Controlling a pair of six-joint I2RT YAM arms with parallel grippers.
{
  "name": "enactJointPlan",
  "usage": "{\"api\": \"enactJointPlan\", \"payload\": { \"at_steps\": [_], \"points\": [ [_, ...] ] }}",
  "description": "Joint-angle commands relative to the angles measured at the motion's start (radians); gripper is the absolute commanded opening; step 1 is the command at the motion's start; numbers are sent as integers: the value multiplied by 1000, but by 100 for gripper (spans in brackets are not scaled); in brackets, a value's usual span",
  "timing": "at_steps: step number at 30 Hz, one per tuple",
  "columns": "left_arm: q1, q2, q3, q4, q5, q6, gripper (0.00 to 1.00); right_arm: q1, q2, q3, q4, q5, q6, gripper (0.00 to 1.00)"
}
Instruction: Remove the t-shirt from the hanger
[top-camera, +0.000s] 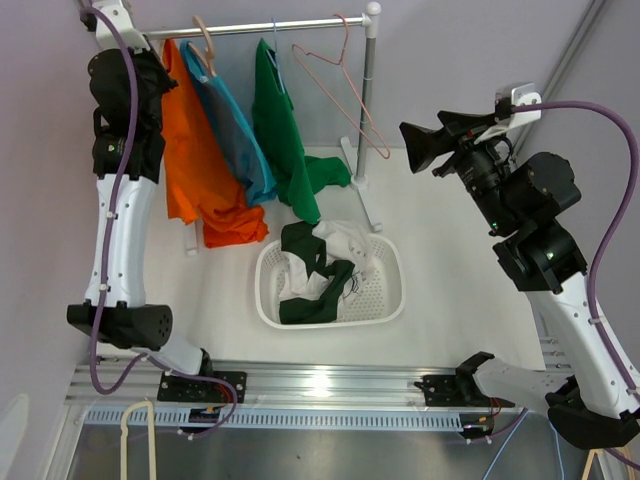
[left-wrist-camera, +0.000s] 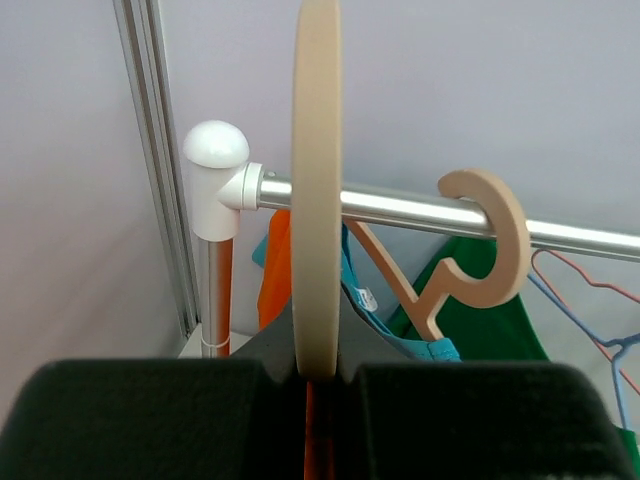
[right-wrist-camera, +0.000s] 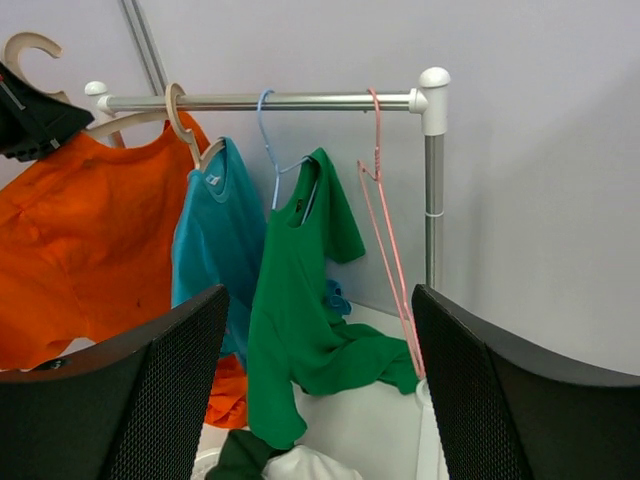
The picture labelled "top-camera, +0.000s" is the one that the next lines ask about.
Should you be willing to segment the orange t shirt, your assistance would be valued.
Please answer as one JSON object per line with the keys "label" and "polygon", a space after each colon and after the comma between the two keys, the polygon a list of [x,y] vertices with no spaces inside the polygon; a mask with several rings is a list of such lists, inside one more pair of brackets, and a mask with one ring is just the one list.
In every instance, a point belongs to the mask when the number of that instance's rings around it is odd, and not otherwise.
{"label": "orange t shirt", "polygon": [[208,248],[264,240],[268,234],[264,209],[247,204],[174,41],[164,42],[162,61],[177,82],[161,101],[168,217],[186,225],[200,220]]}

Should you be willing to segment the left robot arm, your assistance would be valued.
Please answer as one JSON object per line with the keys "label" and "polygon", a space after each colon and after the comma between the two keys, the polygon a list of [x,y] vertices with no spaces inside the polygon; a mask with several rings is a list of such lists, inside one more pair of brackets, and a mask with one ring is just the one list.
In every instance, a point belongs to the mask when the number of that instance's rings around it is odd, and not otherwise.
{"label": "left robot arm", "polygon": [[100,343],[148,355],[183,373],[180,389],[194,401],[215,389],[208,353],[173,328],[167,305],[147,302],[144,252],[165,141],[161,99],[176,82],[152,50],[105,50],[88,64],[95,135],[99,224],[90,282],[68,323]]}

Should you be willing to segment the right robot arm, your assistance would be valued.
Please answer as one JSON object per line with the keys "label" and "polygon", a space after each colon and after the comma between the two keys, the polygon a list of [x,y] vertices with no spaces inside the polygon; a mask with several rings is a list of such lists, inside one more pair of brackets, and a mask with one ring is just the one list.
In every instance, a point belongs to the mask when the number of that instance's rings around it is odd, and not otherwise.
{"label": "right robot arm", "polygon": [[540,152],[515,165],[499,152],[507,136],[495,116],[438,117],[437,130],[400,125],[411,170],[460,178],[489,224],[500,267],[552,328],[572,369],[555,378],[479,352],[457,367],[456,395],[470,405],[495,398],[544,415],[583,450],[627,445],[639,433],[639,375],[588,295],[594,264],[558,222],[581,197],[570,163]]}

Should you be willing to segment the blue wire hanger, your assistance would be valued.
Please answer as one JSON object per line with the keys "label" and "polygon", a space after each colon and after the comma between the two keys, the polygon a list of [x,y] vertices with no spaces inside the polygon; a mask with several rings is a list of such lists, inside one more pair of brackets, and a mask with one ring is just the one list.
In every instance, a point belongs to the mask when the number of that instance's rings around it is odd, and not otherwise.
{"label": "blue wire hanger", "polygon": [[271,53],[271,63],[276,70],[276,77],[279,85],[279,90],[282,94],[286,94],[287,89],[282,76],[282,70],[280,68],[280,61],[279,61],[279,55],[278,55],[278,27],[274,17],[271,18],[271,23],[272,23],[272,35],[273,35],[273,50]]}

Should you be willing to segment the dark green white t shirt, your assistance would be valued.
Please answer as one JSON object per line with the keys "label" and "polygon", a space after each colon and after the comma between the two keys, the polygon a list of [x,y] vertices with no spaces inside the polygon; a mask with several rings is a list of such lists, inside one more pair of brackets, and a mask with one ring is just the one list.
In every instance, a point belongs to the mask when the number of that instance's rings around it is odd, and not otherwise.
{"label": "dark green white t shirt", "polygon": [[350,221],[289,224],[280,250],[287,270],[278,315],[287,326],[337,321],[375,273],[371,236]]}

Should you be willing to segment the bright green t shirt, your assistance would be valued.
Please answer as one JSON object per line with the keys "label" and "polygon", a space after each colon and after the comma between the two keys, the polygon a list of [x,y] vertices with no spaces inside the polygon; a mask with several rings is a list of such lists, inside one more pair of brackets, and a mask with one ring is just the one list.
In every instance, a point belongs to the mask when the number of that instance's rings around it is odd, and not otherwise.
{"label": "bright green t shirt", "polygon": [[254,135],[271,168],[280,202],[291,207],[298,219],[315,224],[321,218],[315,195],[327,186],[348,186],[350,174],[339,157],[316,157],[305,152],[294,106],[280,81],[274,54],[275,50],[261,39],[254,63]]}

